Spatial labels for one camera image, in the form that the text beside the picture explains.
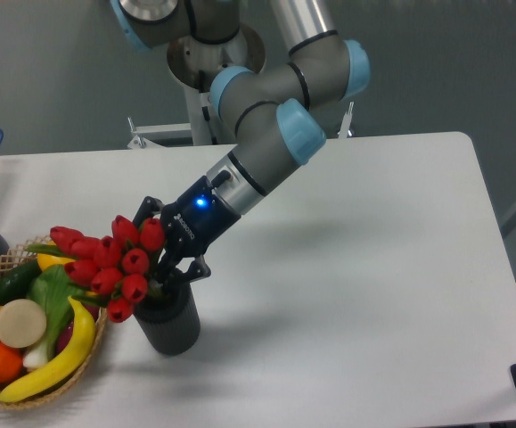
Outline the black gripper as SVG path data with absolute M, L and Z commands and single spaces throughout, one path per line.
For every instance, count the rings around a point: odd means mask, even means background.
M 165 255 L 172 260 L 194 258 L 185 271 L 177 262 L 159 264 L 162 290 L 178 290 L 192 282 L 208 278 L 211 269 L 203 254 L 216 239 L 236 223 L 241 215 L 214 193 L 215 187 L 206 176 L 199 178 L 175 202 L 145 196 L 132 220 L 139 228 L 147 218 L 160 214 L 166 237 Z

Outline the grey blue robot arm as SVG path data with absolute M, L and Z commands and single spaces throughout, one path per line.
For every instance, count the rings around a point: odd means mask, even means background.
M 341 38 L 324 1 L 274 1 L 289 61 L 264 70 L 261 39 L 240 20 L 236 1 L 114 1 L 131 45 L 165 45 L 176 80 L 209 105 L 210 128 L 233 149 L 175 202 L 142 203 L 137 217 L 159 215 L 167 236 L 156 262 L 162 290 L 207 277 L 203 256 L 216 239 L 305 165 L 326 137 L 310 110 L 364 90 L 370 64 L 360 44 Z

